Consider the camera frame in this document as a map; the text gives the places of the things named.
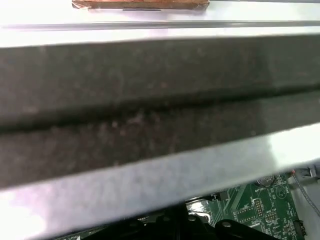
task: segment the white surface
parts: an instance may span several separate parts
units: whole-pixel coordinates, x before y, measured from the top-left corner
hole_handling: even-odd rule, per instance
[[[0,48],[111,43],[162,39],[237,38],[320,34],[320,26],[241,27],[241,28],[170,28],[83,31],[2,31]]]
[[[320,4],[211,1],[206,11],[75,9],[71,0],[3,1],[0,23],[64,24],[130,21],[319,21]]]

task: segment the black connector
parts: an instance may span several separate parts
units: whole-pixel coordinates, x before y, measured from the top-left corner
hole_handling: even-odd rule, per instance
[[[216,193],[216,199],[219,201],[224,201],[229,199],[228,191],[220,191]]]
[[[304,226],[304,222],[301,220],[295,220],[293,221],[294,229],[296,231],[296,234],[300,237],[307,236],[307,232]]]

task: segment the metal frame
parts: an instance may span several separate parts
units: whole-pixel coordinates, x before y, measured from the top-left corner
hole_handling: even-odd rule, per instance
[[[0,47],[318,34],[319,12],[320,4],[305,2],[212,1],[206,11],[123,11],[17,0],[1,6]]]
[[[49,238],[166,207],[315,161],[319,141],[317,123],[4,190],[1,234]]]

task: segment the electronic component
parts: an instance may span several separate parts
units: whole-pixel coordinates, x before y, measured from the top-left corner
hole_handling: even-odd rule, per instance
[[[187,207],[189,212],[208,213],[212,226],[230,219],[277,239],[304,240],[303,236],[297,236],[294,228],[293,222],[298,220],[298,214],[287,177],[285,173],[271,177],[274,182],[269,187],[253,182],[224,189],[228,193],[227,200],[198,200],[187,203]]]
[[[296,234],[298,236],[300,236],[300,237],[307,236],[307,232],[306,232],[306,229],[305,229],[303,221],[295,220],[295,221],[293,221],[293,226],[294,226],[294,229],[295,229]]]
[[[219,201],[227,200],[229,198],[228,191],[220,191],[216,193],[216,199]]]
[[[272,213],[269,213],[265,216],[265,220],[267,222],[271,222],[273,220],[276,220],[277,219],[277,214],[275,212],[272,212]]]
[[[253,206],[237,211],[236,217],[239,223],[244,223],[257,218],[255,214],[255,208]]]
[[[274,183],[274,181],[275,181],[274,176],[265,176],[265,177],[262,177],[262,178],[259,178],[258,180],[256,180],[256,184],[259,187],[268,188]]]
[[[264,216],[264,210],[262,208],[261,200],[259,198],[256,198],[253,200],[256,212],[258,217],[263,217]]]

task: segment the black plastic part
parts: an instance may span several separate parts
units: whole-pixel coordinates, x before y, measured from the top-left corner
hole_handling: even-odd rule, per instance
[[[217,222],[214,228],[221,240],[276,240],[273,236],[230,219]]]
[[[228,198],[228,191],[220,191],[216,193],[216,199],[218,199],[219,201],[227,200]]]
[[[296,234],[300,237],[307,236],[306,228],[304,226],[304,222],[301,220],[295,220],[293,221],[294,229],[296,231]]]
[[[320,179],[320,162],[314,164],[315,176]]]
[[[86,240],[220,240],[209,224],[189,216],[185,204],[164,210],[156,222],[145,225],[138,220],[116,223]]]

